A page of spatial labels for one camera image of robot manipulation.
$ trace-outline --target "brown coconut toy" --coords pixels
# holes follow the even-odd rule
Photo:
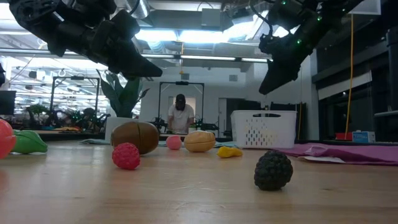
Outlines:
[[[157,128],[147,122],[131,121],[115,128],[111,135],[111,145],[129,142],[137,146],[139,154],[144,155],[156,149],[159,143]]]
[[[190,152],[206,152],[216,144],[216,136],[207,131],[194,131],[184,139],[185,148]]]

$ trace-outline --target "pink mat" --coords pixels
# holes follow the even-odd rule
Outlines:
[[[296,144],[293,149],[275,149],[289,156],[337,157],[347,164],[398,166],[398,146],[332,146]]]

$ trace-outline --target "white laundry basket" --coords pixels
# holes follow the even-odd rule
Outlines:
[[[246,149],[293,148],[296,117],[296,111],[234,111],[233,141]]]

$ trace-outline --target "green pepper toy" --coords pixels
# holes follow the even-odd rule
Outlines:
[[[17,143],[12,152],[21,154],[30,154],[33,152],[47,152],[47,144],[43,142],[40,136],[34,131],[16,131]]]

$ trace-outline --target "monitor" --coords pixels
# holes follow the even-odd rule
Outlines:
[[[16,93],[17,91],[0,91],[1,115],[14,115]]]

